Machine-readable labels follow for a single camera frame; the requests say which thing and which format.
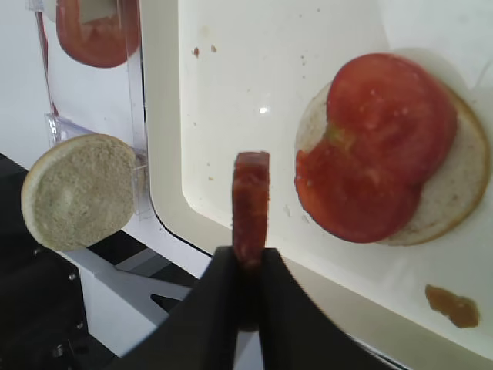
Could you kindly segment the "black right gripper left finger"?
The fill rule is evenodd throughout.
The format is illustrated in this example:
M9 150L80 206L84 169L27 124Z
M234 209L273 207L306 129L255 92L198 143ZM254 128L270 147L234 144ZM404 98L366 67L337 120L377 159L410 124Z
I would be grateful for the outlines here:
M231 247L216 249L192 291L170 316L112 369L232 369L239 265Z

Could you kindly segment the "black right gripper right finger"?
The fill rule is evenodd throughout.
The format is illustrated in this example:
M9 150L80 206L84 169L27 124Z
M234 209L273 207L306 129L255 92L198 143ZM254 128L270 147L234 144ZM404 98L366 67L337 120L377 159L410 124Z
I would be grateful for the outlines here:
M260 343L265 369L390 369L309 298L278 250L263 251Z

